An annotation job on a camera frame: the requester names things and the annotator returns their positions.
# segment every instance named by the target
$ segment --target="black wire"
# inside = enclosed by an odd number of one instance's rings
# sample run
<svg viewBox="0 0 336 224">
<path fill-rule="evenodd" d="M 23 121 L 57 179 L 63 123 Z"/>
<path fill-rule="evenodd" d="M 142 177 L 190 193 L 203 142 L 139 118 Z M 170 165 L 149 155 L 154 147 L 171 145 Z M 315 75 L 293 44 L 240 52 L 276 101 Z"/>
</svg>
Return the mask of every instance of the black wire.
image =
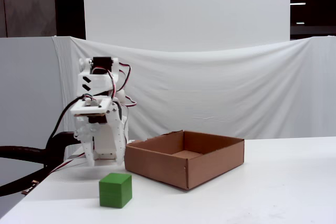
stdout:
<svg viewBox="0 0 336 224">
<path fill-rule="evenodd" d="M 125 79 L 124 84 L 121 86 L 120 89 L 117 90 L 117 92 L 120 91 L 120 90 L 122 90 L 122 89 L 125 87 L 125 85 L 126 85 L 128 79 L 129 79 L 129 77 L 130 77 L 130 73 L 131 73 L 131 66 L 130 66 L 130 65 L 128 65 L 128 64 L 120 64 L 120 65 L 122 65 L 122 66 L 124 66 L 124 67 L 129 67 L 129 71 L 128 71 L 128 73 L 127 73 L 127 76 L 126 76 L 126 79 Z"/>
<path fill-rule="evenodd" d="M 58 126 L 59 126 L 59 124 L 61 123 L 62 118 L 63 118 L 65 112 L 67 112 L 67 110 L 68 110 L 72 105 L 74 105 L 78 100 L 82 99 L 83 97 L 84 97 L 84 95 L 82 95 L 82 96 L 80 96 L 80 97 L 77 97 L 76 99 L 74 99 L 72 102 L 70 102 L 70 103 L 65 107 L 65 109 L 62 111 L 61 115 L 59 116 L 59 119 L 58 119 L 58 121 L 57 121 L 57 123 L 56 123 L 56 126 L 55 126 L 55 128 L 54 128 L 52 134 L 50 135 L 48 141 L 50 141 L 50 140 L 52 139 L 52 137 L 55 135 L 55 133 L 56 133 L 56 131 L 57 131 L 57 129 L 58 129 Z"/>
</svg>

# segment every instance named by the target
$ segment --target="red wire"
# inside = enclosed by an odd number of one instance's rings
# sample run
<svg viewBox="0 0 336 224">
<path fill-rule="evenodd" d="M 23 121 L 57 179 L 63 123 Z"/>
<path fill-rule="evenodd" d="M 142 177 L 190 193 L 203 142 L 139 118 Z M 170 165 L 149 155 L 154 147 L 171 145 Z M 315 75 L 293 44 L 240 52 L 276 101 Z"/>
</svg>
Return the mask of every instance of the red wire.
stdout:
<svg viewBox="0 0 336 224">
<path fill-rule="evenodd" d="M 125 104 L 126 107 L 134 107 L 137 105 L 137 102 L 133 101 L 128 95 L 125 96 L 128 100 L 130 100 L 133 104 Z"/>
<path fill-rule="evenodd" d="M 77 157 L 81 157 L 81 156 L 83 156 L 83 155 L 85 155 L 85 153 L 79 154 Z M 58 169 L 62 168 L 63 166 L 66 166 L 66 165 L 69 164 L 71 161 L 73 161 L 75 158 L 73 158 L 73 159 L 71 159 L 71 160 L 69 160 L 69 161 L 66 161 L 65 163 L 63 163 L 63 164 L 57 166 L 57 167 L 56 167 L 55 169 L 53 169 L 48 175 L 50 175 L 51 173 L 57 171 Z"/>
</svg>

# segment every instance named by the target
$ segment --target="ceiling light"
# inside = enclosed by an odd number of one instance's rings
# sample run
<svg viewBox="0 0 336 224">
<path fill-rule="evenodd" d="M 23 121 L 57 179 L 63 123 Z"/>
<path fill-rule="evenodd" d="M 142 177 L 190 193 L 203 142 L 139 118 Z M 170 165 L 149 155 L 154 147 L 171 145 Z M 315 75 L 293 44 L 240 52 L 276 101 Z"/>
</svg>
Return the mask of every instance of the ceiling light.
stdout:
<svg viewBox="0 0 336 224">
<path fill-rule="evenodd" d="M 305 3 L 290 3 L 290 5 L 305 5 Z"/>
</svg>

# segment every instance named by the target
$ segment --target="green block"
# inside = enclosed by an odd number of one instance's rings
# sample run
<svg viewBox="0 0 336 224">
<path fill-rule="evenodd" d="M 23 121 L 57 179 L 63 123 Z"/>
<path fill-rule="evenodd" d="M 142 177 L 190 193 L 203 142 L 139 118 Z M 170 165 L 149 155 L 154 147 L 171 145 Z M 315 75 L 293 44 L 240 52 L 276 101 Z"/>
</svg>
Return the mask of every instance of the green block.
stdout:
<svg viewBox="0 0 336 224">
<path fill-rule="evenodd" d="M 132 175 L 111 173 L 99 181 L 102 207 L 123 208 L 132 199 Z"/>
</svg>

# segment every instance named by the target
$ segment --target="white wall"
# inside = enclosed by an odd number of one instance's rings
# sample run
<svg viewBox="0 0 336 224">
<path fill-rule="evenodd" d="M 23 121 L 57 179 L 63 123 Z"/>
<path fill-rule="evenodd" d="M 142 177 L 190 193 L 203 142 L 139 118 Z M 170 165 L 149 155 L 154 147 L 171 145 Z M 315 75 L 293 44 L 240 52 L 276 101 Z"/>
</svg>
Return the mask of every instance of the white wall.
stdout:
<svg viewBox="0 0 336 224">
<path fill-rule="evenodd" d="M 63 109 L 53 40 L 0 38 L 0 48 L 0 145 L 43 149 Z M 0 186 L 41 168 L 0 158 Z M 20 193 L 0 197 L 0 218 L 22 198 Z"/>
<path fill-rule="evenodd" d="M 118 46 L 207 51 L 289 40 L 290 0 L 84 0 L 86 35 Z"/>
</svg>

